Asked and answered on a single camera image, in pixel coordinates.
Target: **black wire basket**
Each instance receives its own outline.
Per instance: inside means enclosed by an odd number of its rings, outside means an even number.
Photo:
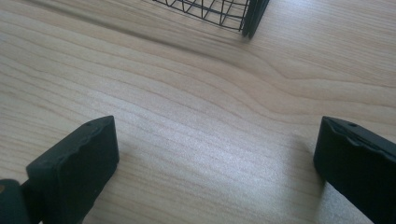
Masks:
[[[221,27],[253,37],[269,0],[153,0]]]

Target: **light wood surface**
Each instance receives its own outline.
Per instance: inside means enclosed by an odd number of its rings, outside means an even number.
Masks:
[[[114,115],[84,223],[371,223],[317,175],[321,116],[396,142],[396,2],[271,0],[248,41],[150,0],[0,1],[0,178]]]

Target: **tabletop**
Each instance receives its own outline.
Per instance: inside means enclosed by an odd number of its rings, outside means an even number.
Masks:
[[[271,0],[255,36],[150,0],[0,1],[0,178],[113,115],[84,223],[371,223],[315,171],[322,116],[396,142],[396,2]]]

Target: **wire mesh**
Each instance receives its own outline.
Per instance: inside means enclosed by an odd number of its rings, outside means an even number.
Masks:
[[[221,27],[241,31],[250,0],[154,0]]]

